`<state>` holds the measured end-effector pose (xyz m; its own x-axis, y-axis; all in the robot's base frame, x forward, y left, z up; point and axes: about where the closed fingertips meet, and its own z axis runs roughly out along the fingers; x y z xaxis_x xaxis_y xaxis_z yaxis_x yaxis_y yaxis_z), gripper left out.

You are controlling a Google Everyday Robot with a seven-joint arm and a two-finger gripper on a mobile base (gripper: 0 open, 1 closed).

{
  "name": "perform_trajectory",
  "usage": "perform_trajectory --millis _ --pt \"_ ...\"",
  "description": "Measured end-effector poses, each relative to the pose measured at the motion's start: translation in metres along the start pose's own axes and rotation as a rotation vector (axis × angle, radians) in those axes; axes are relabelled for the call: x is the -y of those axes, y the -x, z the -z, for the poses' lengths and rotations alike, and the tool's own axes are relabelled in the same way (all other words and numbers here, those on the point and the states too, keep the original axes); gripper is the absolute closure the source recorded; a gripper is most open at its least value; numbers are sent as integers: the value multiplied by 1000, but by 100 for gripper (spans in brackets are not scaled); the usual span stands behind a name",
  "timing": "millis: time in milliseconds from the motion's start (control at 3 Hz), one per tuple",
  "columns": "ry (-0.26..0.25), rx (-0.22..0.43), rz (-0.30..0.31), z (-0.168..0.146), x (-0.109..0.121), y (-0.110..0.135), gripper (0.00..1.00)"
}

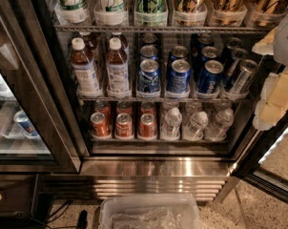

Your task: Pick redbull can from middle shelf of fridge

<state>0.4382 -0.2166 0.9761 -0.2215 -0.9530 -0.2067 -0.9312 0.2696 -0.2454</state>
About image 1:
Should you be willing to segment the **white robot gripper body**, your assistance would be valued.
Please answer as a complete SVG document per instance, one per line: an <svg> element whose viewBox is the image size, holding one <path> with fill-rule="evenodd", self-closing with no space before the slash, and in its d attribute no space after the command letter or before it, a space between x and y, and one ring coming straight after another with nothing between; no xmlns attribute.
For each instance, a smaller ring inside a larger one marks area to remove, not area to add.
<svg viewBox="0 0 288 229"><path fill-rule="evenodd" d="M278 24L273 49L274 59L278 63L288 66L288 13Z"/></svg>

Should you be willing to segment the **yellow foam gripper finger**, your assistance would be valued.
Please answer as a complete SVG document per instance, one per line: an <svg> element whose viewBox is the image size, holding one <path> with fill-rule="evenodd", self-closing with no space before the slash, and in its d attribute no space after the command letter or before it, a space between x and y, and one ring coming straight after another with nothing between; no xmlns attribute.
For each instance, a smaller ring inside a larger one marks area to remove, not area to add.
<svg viewBox="0 0 288 229"><path fill-rule="evenodd" d="M287 111L288 69L279 74L270 73L266 78L255 109L253 126L259 131L270 130Z"/></svg>
<svg viewBox="0 0 288 229"><path fill-rule="evenodd" d="M269 31L261 40L259 40L252 48L252 52L260 55L274 54L274 39L278 28Z"/></svg>

